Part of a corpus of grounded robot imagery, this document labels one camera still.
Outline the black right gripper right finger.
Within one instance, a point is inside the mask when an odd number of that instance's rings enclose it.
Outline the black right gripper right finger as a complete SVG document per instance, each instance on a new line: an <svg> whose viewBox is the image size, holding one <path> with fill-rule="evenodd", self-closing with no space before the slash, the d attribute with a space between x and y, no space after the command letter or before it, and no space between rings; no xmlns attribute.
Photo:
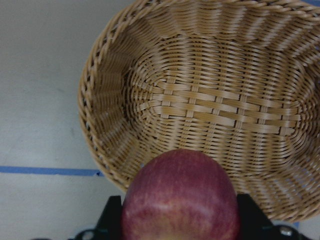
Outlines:
<svg viewBox="0 0 320 240"><path fill-rule="evenodd" d="M240 217L239 240L267 240L274 226L252 197L238 194L237 204Z"/></svg>

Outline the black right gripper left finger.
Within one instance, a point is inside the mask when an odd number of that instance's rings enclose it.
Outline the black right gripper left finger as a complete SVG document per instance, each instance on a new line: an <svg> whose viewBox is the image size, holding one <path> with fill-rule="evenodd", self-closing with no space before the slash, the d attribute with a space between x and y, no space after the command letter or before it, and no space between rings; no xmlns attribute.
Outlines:
<svg viewBox="0 0 320 240"><path fill-rule="evenodd" d="M110 196L95 226L95 240L121 239L122 199L120 195Z"/></svg>

